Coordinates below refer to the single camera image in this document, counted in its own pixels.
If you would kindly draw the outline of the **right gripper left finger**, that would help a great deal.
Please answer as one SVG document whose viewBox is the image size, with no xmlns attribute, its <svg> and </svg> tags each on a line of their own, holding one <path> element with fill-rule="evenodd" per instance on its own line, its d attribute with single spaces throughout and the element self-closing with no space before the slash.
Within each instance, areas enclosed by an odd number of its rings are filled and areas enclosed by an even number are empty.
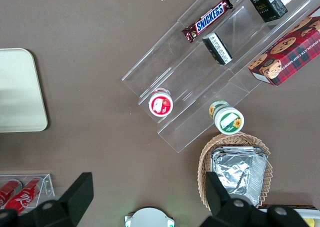
<svg viewBox="0 0 320 227">
<path fill-rule="evenodd" d="M 93 174 L 83 172 L 58 200 L 18 217 L 19 227 L 76 227 L 94 198 Z"/>
</svg>

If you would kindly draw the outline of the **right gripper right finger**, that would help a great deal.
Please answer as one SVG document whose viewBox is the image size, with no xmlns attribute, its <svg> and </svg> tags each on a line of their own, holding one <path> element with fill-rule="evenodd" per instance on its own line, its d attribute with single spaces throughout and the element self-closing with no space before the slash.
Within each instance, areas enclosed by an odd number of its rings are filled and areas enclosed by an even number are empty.
<svg viewBox="0 0 320 227">
<path fill-rule="evenodd" d="M 231 198 L 215 172 L 206 173 L 206 199 L 211 216 L 202 227 L 264 227 L 266 216 L 247 201 Z"/>
</svg>

